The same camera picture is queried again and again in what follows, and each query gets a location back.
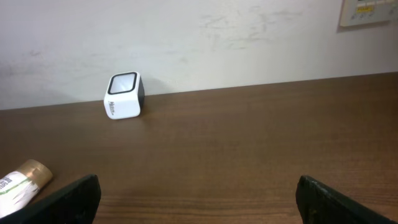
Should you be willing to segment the wall control panel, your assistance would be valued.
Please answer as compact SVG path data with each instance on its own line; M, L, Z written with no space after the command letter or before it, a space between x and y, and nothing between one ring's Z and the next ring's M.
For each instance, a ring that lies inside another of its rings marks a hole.
M397 0L344 0L340 26L358 26L397 19Z

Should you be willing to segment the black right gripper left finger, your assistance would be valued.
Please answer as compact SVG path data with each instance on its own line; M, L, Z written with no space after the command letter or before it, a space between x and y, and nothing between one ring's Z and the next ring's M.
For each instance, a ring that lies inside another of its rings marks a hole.
M90 174L1 218L1 224L92 224L100 200L98 176Z

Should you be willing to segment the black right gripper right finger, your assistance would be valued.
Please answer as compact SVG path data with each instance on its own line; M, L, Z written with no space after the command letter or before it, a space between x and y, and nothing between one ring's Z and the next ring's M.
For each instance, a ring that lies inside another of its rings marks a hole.
M303 224L397 224L308 175L295 199Z

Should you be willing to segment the white barcode scanner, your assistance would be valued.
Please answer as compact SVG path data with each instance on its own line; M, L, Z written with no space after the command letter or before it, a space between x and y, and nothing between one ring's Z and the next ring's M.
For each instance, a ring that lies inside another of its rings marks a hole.
M103 103L110 119L126 119L140 115L144 107L144 98L141 74L127 72L111 77Z

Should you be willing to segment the white tube with gold cap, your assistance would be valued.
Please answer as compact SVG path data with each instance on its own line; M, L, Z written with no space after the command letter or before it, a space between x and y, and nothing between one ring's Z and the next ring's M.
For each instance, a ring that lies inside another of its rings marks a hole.
M1 179L1 218L24 208L52 179L42 163L29 159Z

